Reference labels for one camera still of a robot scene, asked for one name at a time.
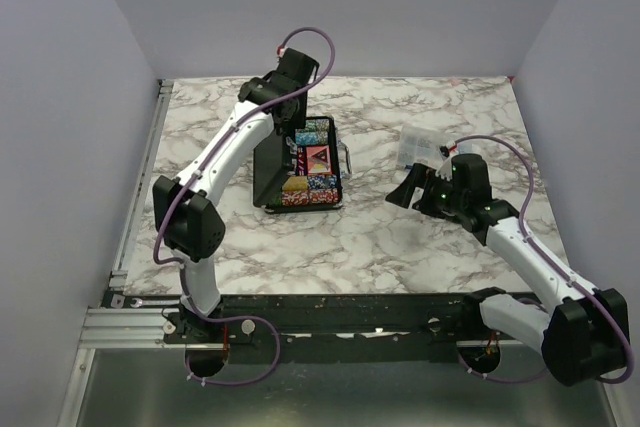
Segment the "black poker chip case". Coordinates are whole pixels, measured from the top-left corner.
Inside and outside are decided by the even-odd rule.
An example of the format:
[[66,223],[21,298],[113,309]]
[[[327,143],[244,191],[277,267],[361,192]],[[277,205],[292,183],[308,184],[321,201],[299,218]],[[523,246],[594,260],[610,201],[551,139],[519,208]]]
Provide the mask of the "black poker chip case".
[[286,134],[270,134],[253,151],[252,203],[269,214],[338,210],[343,203],[339,151],[350,159],[339,140],[335,120],[312,116]]

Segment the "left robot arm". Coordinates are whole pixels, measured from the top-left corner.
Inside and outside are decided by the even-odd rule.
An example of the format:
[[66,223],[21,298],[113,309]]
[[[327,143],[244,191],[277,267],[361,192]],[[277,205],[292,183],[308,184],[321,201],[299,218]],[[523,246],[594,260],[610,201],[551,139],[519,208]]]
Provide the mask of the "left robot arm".
[[214,340],[222,327],[214,311],[221,300],[214,253],[226,233],[217,210],[222,194],[255,147],[304,116],[318,69],[313,58],[283,47],[274,70],[241,85],[228,119],[206,148],[174,177],[161,175],[152,186],[152,257],[158,265],[178,265],[181,303],[192,312],[187,329],[201,342]]

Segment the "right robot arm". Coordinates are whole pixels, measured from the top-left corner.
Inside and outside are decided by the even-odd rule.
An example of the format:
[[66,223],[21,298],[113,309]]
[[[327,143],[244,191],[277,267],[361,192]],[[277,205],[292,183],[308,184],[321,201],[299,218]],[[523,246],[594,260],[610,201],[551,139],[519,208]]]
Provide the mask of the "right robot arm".
[[462,226],[514,270],[537,296],[527,305],[488,288],[467,296],[460,326],[480,339],[502,332],[539,353],[549,373],[573,386],[630,374],[633,352],[628,310],[615,289],[584,279],[528,231],[521,212],[493,195],[481,155],[458,154],[434,169],[416,163],[386,202]]

